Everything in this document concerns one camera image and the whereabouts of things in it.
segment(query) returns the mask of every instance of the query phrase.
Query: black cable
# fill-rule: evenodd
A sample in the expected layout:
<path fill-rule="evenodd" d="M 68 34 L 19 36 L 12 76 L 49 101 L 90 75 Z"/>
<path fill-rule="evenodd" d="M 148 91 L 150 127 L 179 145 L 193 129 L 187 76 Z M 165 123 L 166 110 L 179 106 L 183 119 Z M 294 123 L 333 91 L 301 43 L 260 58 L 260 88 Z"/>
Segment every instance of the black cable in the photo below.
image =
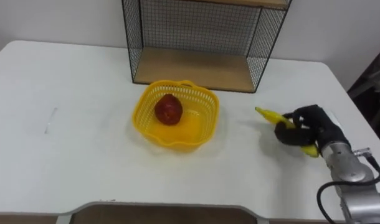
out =
<path fill-rule="evenodd" d="M 326 188 L 331 187 L 331 186 L 336 186 L 336 185 L 370 186 L 370 185 L 373 185 L 373 184 L 380 182 L 380 166 L 378 165 L 376 159 L 373 156 L 368 156 L 368 157 L 366 157 L 366 159 L 373 166 L 373 168 L 378 172 L 378 176 L 374 180 L 369 180 L 366 182 L 332 181 L 332 182 L 328 182 L 328 183 L 323 184 L 319 188 L 319 190 L 317 191 L 317 194 L 316 194 L 317 205 L 320 209 L 321 214 L 323 214 L 323 216 L 326 218 L 326 220 L 330 224 L 336 224 L 336 222 L 334 222 L 334 220 L 332 220 L 330 218 L 330 216 L 327 214 L 326 210 L 323 208 L 323 204 L 321 203 L 321 194 L 323 193 L 323 191 Z"/>

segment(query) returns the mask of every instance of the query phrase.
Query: plastic basket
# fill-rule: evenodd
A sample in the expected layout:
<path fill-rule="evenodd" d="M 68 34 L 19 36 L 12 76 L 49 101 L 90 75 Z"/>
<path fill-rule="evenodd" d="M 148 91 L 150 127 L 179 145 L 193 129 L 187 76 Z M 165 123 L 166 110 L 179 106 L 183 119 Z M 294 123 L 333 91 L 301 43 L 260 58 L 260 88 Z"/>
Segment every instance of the plastic basket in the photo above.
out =
<path fill-rule="evenodd" d="M 173 126 L 159 122 L 154 106 L 165 94 L 177 97 L 183 115 Z M 132 116 L 134 127 L 147 139 L 161 146 L 187 151 L 210 140 L 219 115 L 219 100 L 213 92 L 190 81 L 161 80 L 147 87 Z"/>

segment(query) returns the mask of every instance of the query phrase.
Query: wire mesh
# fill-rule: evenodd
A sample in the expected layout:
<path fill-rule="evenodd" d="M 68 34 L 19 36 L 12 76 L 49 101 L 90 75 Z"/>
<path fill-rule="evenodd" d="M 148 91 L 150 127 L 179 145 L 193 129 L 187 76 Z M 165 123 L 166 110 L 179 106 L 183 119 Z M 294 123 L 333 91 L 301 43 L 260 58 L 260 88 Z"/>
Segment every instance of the wire mesh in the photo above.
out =
<path fill-rule="evenodd" d="M 145 47 L 246 55 L 260 9 L 178 0 L 140 0 Z"/>
<path fill-rule="evenodd" d="M 286 13 L 286 11 L 274 9 L 262 9 L 260 12 L 257 28 L 247 56 L 247 63 L 255 90 L 262 78 Z"/>
<path fill-rule="evenodd" d="M 122 5 L 133 81 L 143 47 L 193 50 L 246 56 L 254 92 L 288 11 L 179 0 L 122 0 Z"/>
<path fill-rule="evenodd" d="M 139 0 L 122 0 L 122 6 L 131 76 L 134 80 L 143 49 Z"/>

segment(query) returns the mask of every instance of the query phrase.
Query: red apple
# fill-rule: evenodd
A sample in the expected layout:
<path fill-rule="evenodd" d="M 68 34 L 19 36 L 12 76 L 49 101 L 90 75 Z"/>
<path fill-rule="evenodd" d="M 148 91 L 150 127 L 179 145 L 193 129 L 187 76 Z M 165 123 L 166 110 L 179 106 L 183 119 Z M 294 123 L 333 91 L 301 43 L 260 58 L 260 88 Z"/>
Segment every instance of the red apple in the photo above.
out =
<path fill-rule="evenodd" d="M 154 107 L 158 121 L 166 125 L 178 124 L 183 114 L 179 99 L 172 94 L 165 94 Z"/>

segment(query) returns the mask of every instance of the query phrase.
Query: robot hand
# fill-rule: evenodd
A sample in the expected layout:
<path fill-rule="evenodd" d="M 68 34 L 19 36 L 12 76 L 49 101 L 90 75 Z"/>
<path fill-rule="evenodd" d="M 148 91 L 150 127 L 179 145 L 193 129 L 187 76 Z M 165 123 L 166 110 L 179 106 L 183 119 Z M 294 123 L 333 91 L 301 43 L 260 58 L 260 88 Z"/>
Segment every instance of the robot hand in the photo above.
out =
<path fill-rule="evenodd" d="M 276 124 L 276 137 L 284 144 L 308 146 L 317 142 L 319 153 L 331 142 L 344 142 L 349 145 L 341 128 L 318 105 L 305 106 L 283 116 L 292 119 L 295 125 L 295 128 L 288 128 L 284 122 Z"/>
<path fill-rule="evenodd" d="M 330 186 L 336 187 L 347 223 L 380 223 L 380 193 L 376 189 L 380 167 L 370 151 L 353 152 L 340 127 L 317 105 L 302 107 L 283 116 L 292 119 L 295 128 L 278 122 L 275 127 L 277 139 L 292 146 L 316 144 L 331 170 L 334 181 L 322 185 L 316 196 L 318 207 L 329 223 L 335 224 L 323 208 L 321 193 Z M 357 156 L 364 156 L 378 171 L 378 177 L 374 178 L 372 170 L 360 163 Z"/>

